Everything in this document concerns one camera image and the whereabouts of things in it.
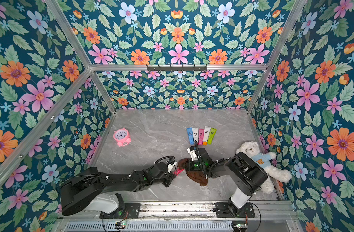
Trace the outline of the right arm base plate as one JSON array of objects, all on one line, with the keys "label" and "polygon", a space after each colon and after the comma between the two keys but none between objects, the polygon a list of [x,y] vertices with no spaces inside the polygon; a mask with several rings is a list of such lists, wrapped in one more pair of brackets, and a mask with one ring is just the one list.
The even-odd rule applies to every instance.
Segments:
[{"label": "right arm base plate", "polygon": [[237,208],[232,203],[215,203],[211,210],[218,218],[255,218],[255,211],[252,203],[246,203],[242,208]]}]

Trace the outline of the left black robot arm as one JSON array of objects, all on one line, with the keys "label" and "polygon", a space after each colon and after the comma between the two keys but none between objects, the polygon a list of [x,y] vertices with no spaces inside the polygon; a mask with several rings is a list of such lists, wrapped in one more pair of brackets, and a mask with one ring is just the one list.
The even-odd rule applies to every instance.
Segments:
[{"label": "left black robot arm", "polygon": [[61,184],[62,214],[71,216],[84,210],[101,194],[144,191],[157,184],[169,187],[176,178],[176,168],[174,156],[160,158],[151,167],[130,174],[106,174],[90,167]]}]

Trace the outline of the brown cloth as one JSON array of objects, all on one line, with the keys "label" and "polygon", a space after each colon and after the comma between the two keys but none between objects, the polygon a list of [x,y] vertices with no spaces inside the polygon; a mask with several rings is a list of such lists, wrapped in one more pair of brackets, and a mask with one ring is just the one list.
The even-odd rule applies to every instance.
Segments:
[{"label": "brown cloth", "polygon": [[189,170],[189,165],[192,164],[191,158],[184,158],[181,159],[178,162],[178,168],[179,169],[184,169],[187,177],[194,182],[198,183],[200,186],[207,186],[208,185],[208,179],[206,179],[206,176],[202,171],[190,171]]}]

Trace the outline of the magenta toothpaste tube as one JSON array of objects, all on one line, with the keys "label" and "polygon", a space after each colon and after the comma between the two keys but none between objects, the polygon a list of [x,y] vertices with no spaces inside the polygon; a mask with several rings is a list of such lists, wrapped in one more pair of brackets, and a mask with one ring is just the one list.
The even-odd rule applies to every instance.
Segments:
[{"label": "magenta toothpaste tube", "polygon": [[178,176],[178,175],[181,174],[184,170],[185,170],[185,169],[176,168],[173,173],[174,173],[175,176]]}]

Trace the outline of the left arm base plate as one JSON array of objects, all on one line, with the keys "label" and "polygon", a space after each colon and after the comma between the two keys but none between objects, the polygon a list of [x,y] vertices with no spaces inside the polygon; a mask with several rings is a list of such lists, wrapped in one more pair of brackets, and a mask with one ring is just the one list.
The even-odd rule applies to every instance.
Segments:
[{"label": "left arm base plate", "polygon": [[102,212],[100,219],[135,219],[139,216],[140,207],[140,203],[125,203],[110,214]]}]

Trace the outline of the blue toothpaste tube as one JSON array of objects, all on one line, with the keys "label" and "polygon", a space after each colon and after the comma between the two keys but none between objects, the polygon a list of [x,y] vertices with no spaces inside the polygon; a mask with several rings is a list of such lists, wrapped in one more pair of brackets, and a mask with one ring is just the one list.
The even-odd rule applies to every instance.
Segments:
[{"label": "blue toothpaste tube", "polygon": [[194,145],[193,130],[191,127],[187,128],[187,135],[188,135],[189,144]]}]

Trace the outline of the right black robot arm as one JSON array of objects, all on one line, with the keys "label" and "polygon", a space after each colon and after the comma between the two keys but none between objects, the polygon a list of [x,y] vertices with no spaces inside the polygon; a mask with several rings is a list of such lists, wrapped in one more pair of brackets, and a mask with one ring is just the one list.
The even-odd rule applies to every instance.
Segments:
[{"label": "right black robot arm", "polygon": [[251,206],[246,206],[254,193],[268,178],[266,171],[243,152],[229,159],[212,160],[204,148],[192,146],[187,149],[189,158],[181,159],[178,167],[185,170],[189,179],[200,186],[207,186],[209,179],[230,176],[236,184],[236,191],[226,206],[213,209],[218,215],[241,216]]}]

